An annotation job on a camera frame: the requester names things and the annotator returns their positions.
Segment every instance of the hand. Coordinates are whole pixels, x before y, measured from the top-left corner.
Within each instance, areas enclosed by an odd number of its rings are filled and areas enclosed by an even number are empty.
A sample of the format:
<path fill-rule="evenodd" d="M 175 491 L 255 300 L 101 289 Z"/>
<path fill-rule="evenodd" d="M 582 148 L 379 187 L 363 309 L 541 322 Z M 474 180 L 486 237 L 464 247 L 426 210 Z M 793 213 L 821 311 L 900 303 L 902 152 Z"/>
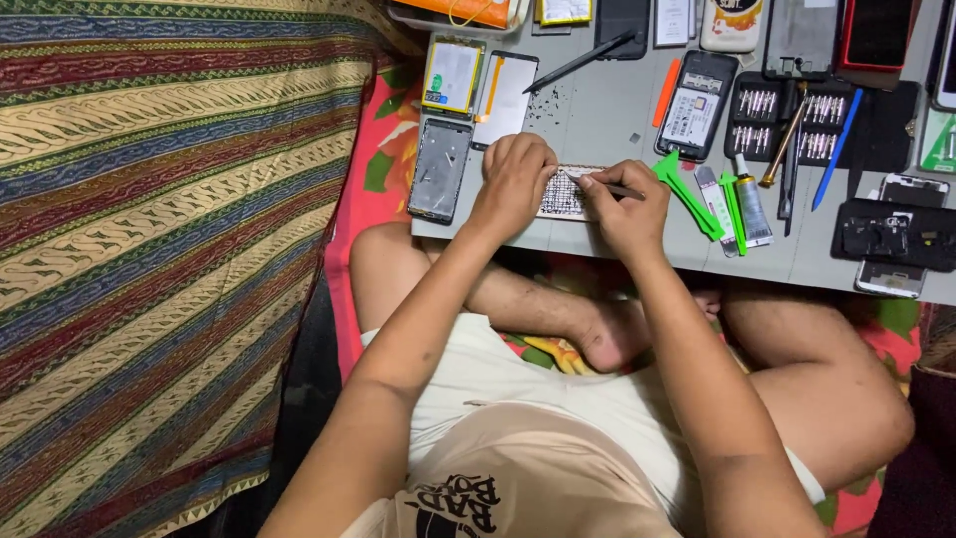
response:
<path fill-rule="evenodd" d="M 557 156 L 532 133 L 508 135 L 485 150 L 485 184 L 478 191 L 468 223 L 504 243 L 537 215 L 548 180 L 557 171 Z"/>
<path fill-rule="evenodd" d="M 600 221 L 604 240 L 628 268 L 643 260 L 663 258 L 663 223 L 670 188 L 641 161 L 623 161 L 578 179 Z M 644 193 L 644 200 L 615 200 L 603 184 L 620 183 Z"/>

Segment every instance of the stylus pen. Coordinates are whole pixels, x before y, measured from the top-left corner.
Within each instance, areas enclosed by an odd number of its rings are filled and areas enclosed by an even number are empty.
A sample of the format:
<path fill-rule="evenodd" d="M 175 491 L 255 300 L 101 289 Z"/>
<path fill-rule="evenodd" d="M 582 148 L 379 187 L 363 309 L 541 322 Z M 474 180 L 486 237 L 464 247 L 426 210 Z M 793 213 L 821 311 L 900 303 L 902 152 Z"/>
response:
<path fill-rule="evenodd" d="M 594 60 L 596 57 L 601 56 L 602 54 L 610 51 L 611 49 L 615 47 L 619 47 L 620 45 L 623 45 L 627 40 L 631 39 L 632 37 L 634 37 L 634 30 L 628 30 L 627 32 L 615 37 L 614 39 L 611 39 L 607 43 L 604 43 L 600 47 L 597 47 L 590 53 L 587 53 L 582 56 L 578 56 L 575 59 L 569 61 L 568 63 L 562 65 L 561 67 L 558 67 L 554 71 L 551 71 L 549 74 L 545 75 L 544 77 L 539 78 L 538 80 L 533 82 L 531 86 L 528 86 L 527 90 L 521 93 L 527 94 L 529 92 L 536 92 L 540 90 L 541 88 L 547 86 L 548 84 L 551 84 L 555 80 L 558 80 L 559 78 L 564 77 L 568 73 L 571 73 L 572 71 L 584 65 L 585 63 L 588 63 Z"/>
<path fill-rule="evenodd" d="M 834 169 L 837 167 L 837 160 L 839 160 L 840 151 L 843 150 L 843 143 L 846 142 L 846 136 L 850 134 L 850 127 L 853 125 L 853 118 L 857 115 L 857 108 L 859 108 L 859 100 L 863 97 L 863 90 L 857 88 L 857 92 L 853 95 L 853 103 L 850 104 L 850 111 L 846 113 L 846 121 L 843 122 L 843 132 L 839 134 L 839 138 L 836 139 L 836 146 L 834 146 L 834 156 L 830 158 L 830 164 L 827 165 L 826 171 L 823 172 L 823 177 L 820 178 L 820 184 L 816 186 L 816 194 L 814 194 L 814 204 L 811 206 L 810 211 L 816 211 L 816 208 L 820 206 L 820 202 L 823 201 L 823 194 L 827 191 L 827 186 L 830 185 L 830 176 L 834 174 Z"/>
<path fill-rule="evenodd" d="M 577 183 L 578 179 L 581 179 L 580 175 L 574 175 L 568 172 L 564 172 L 564 173 L 568 175 L 568 178 L 575 180 L 575 183 Z M 635 191 L 633 189 L 628 189 L 626 187 L 621 187 L 619 185 L 614 185 L 611 183 L 605 183 L 604 187 L 607 187 L 607 190 L 611 192 L 612 194 L 616 194 L 618 196 L 624 196 L 625 198 L 634 198 L 635 200 L 640 200 L 641 202 L 644 201 L 644 193 L 641 191 Z"/>

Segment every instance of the striped fabric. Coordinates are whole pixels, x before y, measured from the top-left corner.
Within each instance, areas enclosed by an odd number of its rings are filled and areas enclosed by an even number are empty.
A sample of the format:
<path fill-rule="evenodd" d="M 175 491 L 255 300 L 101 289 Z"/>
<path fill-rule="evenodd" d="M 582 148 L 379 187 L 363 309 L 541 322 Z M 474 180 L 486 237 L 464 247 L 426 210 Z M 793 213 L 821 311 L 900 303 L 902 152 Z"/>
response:
<path fill-rule="evenodd" d="M 267 476 L 368 0 L 0 0 L 0 536 L 163 536 Z"/>

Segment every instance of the red phone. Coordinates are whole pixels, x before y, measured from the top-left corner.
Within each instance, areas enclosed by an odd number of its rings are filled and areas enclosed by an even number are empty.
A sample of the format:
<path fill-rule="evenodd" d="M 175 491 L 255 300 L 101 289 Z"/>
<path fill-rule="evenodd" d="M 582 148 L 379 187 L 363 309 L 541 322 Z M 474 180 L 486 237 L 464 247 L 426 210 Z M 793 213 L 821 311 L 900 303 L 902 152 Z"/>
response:
<path fill-rule="evenodd" d="M 846 0 L 839 67 L 900 71 L 915 15 L 913 0 Z"/>

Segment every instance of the foot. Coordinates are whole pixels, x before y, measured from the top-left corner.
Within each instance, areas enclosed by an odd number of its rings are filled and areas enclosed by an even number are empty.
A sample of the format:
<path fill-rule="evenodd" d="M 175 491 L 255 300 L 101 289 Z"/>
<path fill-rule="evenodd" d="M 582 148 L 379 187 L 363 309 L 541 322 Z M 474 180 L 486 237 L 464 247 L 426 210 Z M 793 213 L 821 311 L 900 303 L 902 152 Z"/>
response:
<path fill-rule="evenodd" d="M 698 291 L 692 295 L 707 320 L 716 320 L 720 292 Z M 629 299 L 599 303 L 597 315 L 575 344 L 595 370 L 620 370 L 651 344 L 641 302 Z"/>

